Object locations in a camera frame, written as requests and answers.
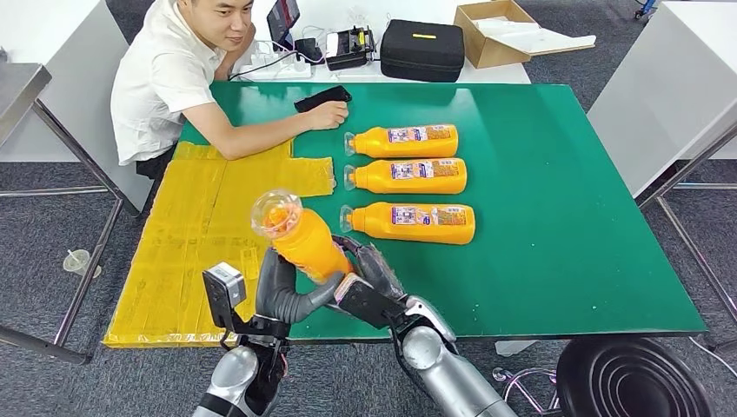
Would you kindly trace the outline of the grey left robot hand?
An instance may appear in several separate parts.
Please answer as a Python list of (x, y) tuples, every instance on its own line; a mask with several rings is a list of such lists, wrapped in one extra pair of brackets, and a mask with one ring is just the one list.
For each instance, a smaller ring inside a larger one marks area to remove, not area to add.
[(330, 302), (345, 274), (331, 273), (328, 280), (308, 293), (296, 291), (296, 266), (273, 248), (266, 250), (256, 290), (255, 312), (286, 324), (305, 320)]

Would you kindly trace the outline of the person's right hand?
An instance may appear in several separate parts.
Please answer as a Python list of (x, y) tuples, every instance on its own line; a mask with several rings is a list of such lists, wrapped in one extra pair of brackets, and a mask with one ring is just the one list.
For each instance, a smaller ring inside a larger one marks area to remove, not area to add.
[(310, 130), (336, 129), (349, 117), (348, 105), (343, 101), (329, 101), (306, 113)]

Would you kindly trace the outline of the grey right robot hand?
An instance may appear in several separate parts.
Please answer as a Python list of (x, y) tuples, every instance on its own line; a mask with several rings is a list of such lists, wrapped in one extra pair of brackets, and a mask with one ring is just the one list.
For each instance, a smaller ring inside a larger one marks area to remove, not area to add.
[(392, 300), (400, 300), (406, 295), (395, 271), (373, 244), (364, 245), (355, 239), (339, 235), (332, 235), (332, 240), (354, 256), (356, 273), (373, 289)]

